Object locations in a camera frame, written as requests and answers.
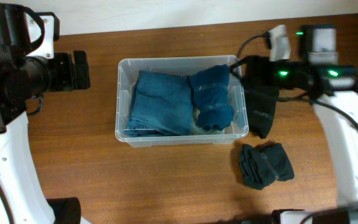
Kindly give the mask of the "black garment with tape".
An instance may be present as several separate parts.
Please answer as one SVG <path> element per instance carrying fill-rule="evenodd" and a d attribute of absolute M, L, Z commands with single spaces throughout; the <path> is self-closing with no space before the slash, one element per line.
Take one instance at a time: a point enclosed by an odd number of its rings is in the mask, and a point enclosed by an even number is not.
<path fill-rule="evenodd" d="M 257 86 L 246 93 L 249 131 L 265 139 L 273 126 L 278 88 Z"/>

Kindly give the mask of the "teal blue shirt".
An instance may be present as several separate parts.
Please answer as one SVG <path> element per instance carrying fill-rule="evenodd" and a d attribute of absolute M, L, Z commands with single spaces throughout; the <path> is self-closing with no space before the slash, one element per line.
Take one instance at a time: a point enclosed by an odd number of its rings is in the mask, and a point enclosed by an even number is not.
<path fill-rule="evenodd" d="M 229 78 L 227 65 L 215 65 L 189 76 L 192 101 L 200 111 L 198 126 L 206 131 L 222 131 L 233 121 L 233 110 L 228 102 Z"/>

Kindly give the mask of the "dark blue jeans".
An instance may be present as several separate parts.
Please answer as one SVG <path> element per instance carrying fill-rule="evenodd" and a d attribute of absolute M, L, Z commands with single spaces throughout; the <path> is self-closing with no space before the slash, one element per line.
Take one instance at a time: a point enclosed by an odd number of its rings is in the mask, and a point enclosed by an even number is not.
<path fill-rule="evenodd" d="M 126 136 L 187 136 L 192 122 L 192 89 L 186 76 L 139 72 Z"/>

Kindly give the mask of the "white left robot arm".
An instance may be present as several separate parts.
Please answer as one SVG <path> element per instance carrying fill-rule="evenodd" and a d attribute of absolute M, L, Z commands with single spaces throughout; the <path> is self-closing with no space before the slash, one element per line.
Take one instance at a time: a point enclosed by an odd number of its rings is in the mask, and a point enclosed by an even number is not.
<path fill-rule="evenodd" d="M 86 53 L 56 53 L 60 21 L 0 3 L 0 223 L 84 223 L 76 197 L 45 198 L 29 147 L 27 101 L 90 87 Z"/>

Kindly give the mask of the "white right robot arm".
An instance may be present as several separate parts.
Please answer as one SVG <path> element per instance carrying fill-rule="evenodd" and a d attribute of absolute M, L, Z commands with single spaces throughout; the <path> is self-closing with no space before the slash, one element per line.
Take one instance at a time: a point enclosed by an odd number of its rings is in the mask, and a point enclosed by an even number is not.
<path fill-rule="evenodd" d="M 275 223 L 358 223 L 358 70 L 340 65 L 336 28 L 303 25 L 298 31 L 299 61 L 290 60 L 287 29 L 279 25 L 263 34 L 269 57 L 249 55 L 230 67 L 248 93 L 258 85 L 301 89 L 328 142 L 337 181 L 337 205 L 316 212 L 286 209 L 272 213 Z"/>

